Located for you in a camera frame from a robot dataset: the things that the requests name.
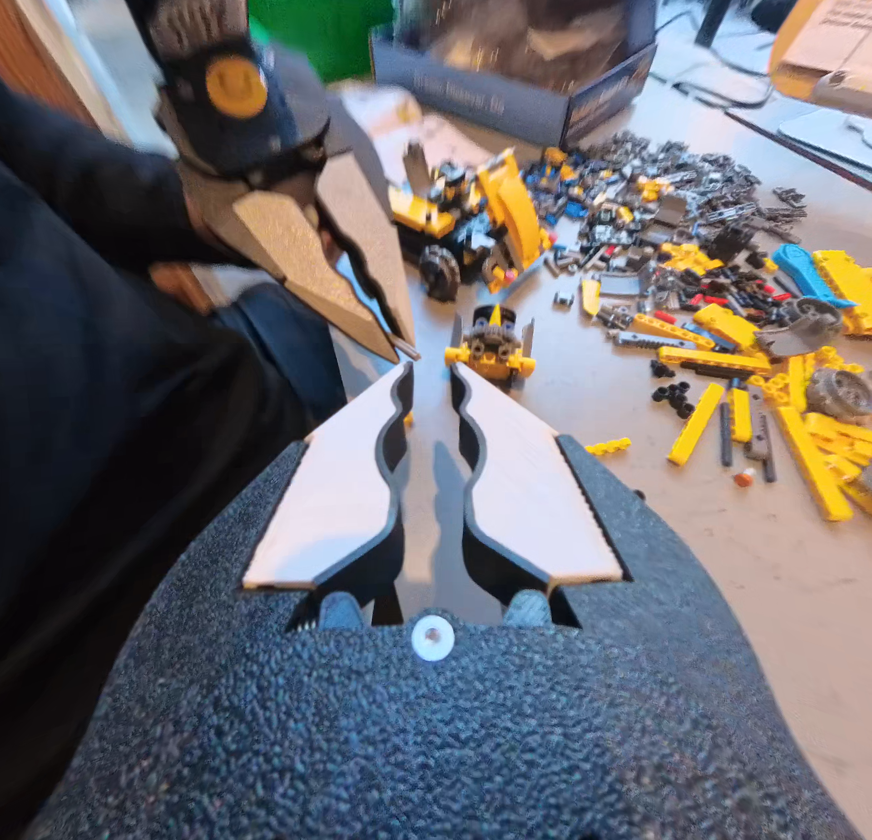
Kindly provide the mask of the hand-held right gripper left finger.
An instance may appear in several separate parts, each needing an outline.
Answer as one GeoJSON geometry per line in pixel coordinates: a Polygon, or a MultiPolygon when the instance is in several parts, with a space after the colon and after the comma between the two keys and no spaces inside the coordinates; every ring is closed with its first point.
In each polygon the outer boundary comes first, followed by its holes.
{"type": "Polygon", "coordinates": [[[303,441],[256,544],[246,590],[380,591],[404,560],[399,488],[413,364],[392,368],[303,441]]]}

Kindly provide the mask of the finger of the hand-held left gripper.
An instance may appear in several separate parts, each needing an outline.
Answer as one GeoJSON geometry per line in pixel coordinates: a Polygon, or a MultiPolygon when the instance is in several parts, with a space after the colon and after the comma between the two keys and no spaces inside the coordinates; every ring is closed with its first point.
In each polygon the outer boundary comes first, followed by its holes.
{"type": "Polygon", "coordinates": [[[398,364],[388,333],[352,284],[328,262],[317,229],[292,197],[252,191],[234,201],[232,212],[281,272],[286,289],[346,337],[398,364]]]}
{"type": "Polygon", "coordinates": [[[404,260],[391,213],[354,153],[329,157],[317,177],[318,206],[350,258],[360,288],[378,304],[389,332],[414,346],[415,327],[404,260]]]}

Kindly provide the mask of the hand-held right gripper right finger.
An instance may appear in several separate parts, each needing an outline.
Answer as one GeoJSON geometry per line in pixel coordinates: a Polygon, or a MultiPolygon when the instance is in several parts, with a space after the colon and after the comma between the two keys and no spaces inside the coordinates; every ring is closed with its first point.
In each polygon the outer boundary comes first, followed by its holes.
{"type": "Polygon", "coordinates": [[[558,432],[469,367],[451,367],[464,488],[466,571],[484,591],[553,591],[624,572],[558,432]]]}

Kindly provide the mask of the yellow brick vehicle model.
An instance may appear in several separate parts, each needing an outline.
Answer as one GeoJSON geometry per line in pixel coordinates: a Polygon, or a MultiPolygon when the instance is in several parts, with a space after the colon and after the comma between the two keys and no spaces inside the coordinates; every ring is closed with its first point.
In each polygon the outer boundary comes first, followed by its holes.
{"type": "Polygon", "coordinates": [[[402,160],[406,184],[389,188],[391,213],[430,299],[451,303],[461,285],[476,281],[496,294],[549,250],[514,148],[478,166],[431,167],[412,140],[402,160]]]}

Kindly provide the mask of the yellow brick wheel subassembly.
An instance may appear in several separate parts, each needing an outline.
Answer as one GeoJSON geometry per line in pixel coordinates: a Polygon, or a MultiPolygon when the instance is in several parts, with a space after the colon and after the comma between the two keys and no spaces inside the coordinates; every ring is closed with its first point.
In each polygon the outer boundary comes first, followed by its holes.
{"type": "Polygon", "coordinates": [[[516,311],[499,303],[477,306],[470,324],[456,312],[444,364],[465,365],[491,383],[510,388],[535,371],[534,335],[533,318],[519,325],[516,311]]]}

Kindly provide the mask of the pile of small connector pieces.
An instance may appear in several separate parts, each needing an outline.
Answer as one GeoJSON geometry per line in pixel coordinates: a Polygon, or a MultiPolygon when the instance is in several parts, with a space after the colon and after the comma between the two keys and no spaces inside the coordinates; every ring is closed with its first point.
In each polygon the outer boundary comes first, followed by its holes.
{"type": "Polygon", "coordinates": [[[670,187],[638,162],[616,161],[547,148],[521,175],[552,247],[630,246],[670,187]]]}

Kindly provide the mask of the spread of yellow beams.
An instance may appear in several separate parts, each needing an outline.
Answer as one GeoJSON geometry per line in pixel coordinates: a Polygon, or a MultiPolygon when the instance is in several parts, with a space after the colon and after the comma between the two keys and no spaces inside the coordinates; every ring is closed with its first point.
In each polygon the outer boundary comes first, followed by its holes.
{"type": "Polygon", "coordinates": [[[778,431],[823,518],[849,521],[853,507],[870,515],[870,371],[834,346],[839,310],[801,298],[772,329],[714,305],[688,323],[632,319],[627,329],[608,328],[616,346],[649,349],[675,372],[711,380],[697,399],[689,392],[695,411],[667,453],[673,467],[690,461],[717,421],[722,466],[742,448],[773,484],[778,431]]]}

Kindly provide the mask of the person's left forearm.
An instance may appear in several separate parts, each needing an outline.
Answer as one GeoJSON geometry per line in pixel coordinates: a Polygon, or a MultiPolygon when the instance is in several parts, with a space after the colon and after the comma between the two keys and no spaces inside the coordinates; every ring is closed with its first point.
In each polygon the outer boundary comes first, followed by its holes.
{"type": "Polygon", "coordinates": [[[166,156],[99,130],[1,83],[1,161],[109,264],[143,275],[157,263],[210,264],[180,175],[166,156]]]}

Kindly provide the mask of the white instruction booklet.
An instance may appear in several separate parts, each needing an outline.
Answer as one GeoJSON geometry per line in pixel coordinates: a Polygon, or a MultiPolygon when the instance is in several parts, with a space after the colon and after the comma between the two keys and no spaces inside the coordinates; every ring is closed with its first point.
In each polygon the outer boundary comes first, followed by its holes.
{"type": "Polygon", "coordinates": [[[406,89],[394,85],[351,82],[337,89],[346,110],[369,136],[386,178],[406,180],[403,156],[409,143],[419,142],[430,168],[444,161],[476,168],[493,153],[481,147],[447,119],[427,114],[406,89]]]}

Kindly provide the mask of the green bin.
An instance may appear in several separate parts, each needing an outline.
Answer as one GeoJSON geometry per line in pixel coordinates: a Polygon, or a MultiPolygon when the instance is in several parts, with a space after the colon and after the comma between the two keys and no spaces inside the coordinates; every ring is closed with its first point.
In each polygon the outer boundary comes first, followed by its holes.
{"type": "Polygon", "coordinates": [[[324,83],[372,73],[370,32],[393,16],[391,0],[248,0],[253,30],[304,53],[324,83]]]}

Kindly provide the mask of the blue kit box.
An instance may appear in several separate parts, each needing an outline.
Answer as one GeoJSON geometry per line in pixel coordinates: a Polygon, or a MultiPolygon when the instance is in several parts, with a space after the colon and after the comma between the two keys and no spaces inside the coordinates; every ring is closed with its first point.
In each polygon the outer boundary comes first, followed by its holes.
{"type": "Polygon", "coordinates": [[[541,146],[567,148],[643,91],[656,0],[393,0],[369,46],[379,84],[541,146]]]}

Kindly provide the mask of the black connector cluster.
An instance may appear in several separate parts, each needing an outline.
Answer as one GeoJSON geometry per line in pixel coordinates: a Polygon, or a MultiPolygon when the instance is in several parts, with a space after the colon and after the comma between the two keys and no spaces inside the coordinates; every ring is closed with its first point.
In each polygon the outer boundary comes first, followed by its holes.
{"type": "Polygon", "coordinates": [[[651,401],[665,403],[680,420],[689,420],[695,411],[695,405],[689,399],[689,382],[677,381],[675,370],[655,358],[649,362],[649,369],[652,378],[659,382],[649,395],[651,401]]]}

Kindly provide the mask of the person's dark clothing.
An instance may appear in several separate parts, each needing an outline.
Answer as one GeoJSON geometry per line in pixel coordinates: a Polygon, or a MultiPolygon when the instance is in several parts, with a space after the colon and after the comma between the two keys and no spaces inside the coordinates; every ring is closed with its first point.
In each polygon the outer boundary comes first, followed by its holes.
{"type": "Polygon", "coordinates": [[[2,838],[180,554],[347,401],[326,322],[287,290],[207,318],[155,265],[109,264],[1,161],[2,838]]]}

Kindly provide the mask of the pile of grey track links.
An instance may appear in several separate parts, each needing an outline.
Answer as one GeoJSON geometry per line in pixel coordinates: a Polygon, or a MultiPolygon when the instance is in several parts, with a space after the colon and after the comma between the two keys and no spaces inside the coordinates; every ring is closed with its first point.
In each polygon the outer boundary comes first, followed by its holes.
{"type": "Polygon", "coordinates": [[[776,205],[761,202],[761,180],[728,154],[695,153],[680,141],[655,143],[626,130],[579,151],[585,174],[602,175],[606,193],[646,223],[697,237],[739,225],[782,243],[801,241],[793,230],[808,216],[805,196],[778,188],[776,205]]]}

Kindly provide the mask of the blue brick separator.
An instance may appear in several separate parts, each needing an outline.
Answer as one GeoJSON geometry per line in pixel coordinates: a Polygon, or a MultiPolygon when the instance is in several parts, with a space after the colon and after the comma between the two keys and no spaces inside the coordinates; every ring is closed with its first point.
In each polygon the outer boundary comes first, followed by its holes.
{"type": "Polygon", "coordinates": [[[773,253],[773,261],[786,273],[806,298],[829,303],[839,310],[852,309],[858,304],[834,294],[814,265],[812,255],[797,244],[782,244],[773,253]]]}

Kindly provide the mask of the stack of yellow panels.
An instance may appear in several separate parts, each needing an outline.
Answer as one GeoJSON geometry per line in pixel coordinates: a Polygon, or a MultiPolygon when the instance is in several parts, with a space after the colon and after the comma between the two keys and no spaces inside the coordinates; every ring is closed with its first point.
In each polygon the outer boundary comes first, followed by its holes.
{"type": "Polygon", "coordinates": [[[871,338],[871,270],[856,263],[843,250],[817,250],[813,263],[834,294],[853,305],[843,308],[847,335],[871,338]]]}

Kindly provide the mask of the white stand base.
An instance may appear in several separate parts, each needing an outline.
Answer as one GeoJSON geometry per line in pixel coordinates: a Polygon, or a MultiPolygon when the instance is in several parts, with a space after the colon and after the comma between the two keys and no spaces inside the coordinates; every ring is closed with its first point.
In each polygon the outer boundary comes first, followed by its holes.
{"type": "Polygon", "coordinates": [[[846,165],[871,171],[871,119],[817,108],[779,124],[780,136],[846,165]]]}

